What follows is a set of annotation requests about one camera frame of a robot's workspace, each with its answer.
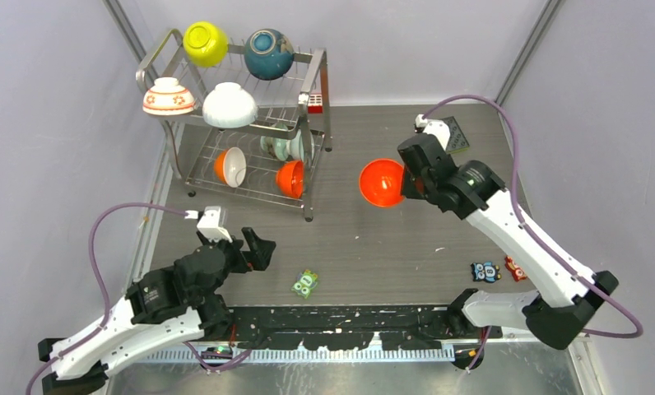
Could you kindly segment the orange bowl white inside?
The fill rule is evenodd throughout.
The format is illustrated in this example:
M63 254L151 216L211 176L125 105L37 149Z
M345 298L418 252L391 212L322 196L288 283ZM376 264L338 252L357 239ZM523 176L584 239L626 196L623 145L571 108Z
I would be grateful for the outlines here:
M244 153L238 147L224 150L214 160L213 170L223 184L238 188L244 182L247 170Z

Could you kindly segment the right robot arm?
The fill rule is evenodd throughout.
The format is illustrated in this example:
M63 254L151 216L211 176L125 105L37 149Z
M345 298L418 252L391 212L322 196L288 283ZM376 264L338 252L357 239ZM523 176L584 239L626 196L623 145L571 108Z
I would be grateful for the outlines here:
M593 272L573 261L572 275L523 228L504 181L481 161L455 165L432 134L417 133L401 143L404 162L402 195L422 199L450 211L492 240L526 273L536 287L523 293L489 293L465 289L446 310L444 321L453 334L470 337L479 328L525 329L556 350L565 349L584 329L617 278L608 271Z

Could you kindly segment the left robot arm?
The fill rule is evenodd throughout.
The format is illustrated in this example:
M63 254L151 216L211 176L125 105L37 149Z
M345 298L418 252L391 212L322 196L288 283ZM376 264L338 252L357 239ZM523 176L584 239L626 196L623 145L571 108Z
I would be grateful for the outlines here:
M45 338L45 394L91 394L131 363L168 346L207 337L224 339L233 316L218 289L232 273L264 271L276 242L250 227L243 239L202 241L168 267L133 282L102 318L69 338Z

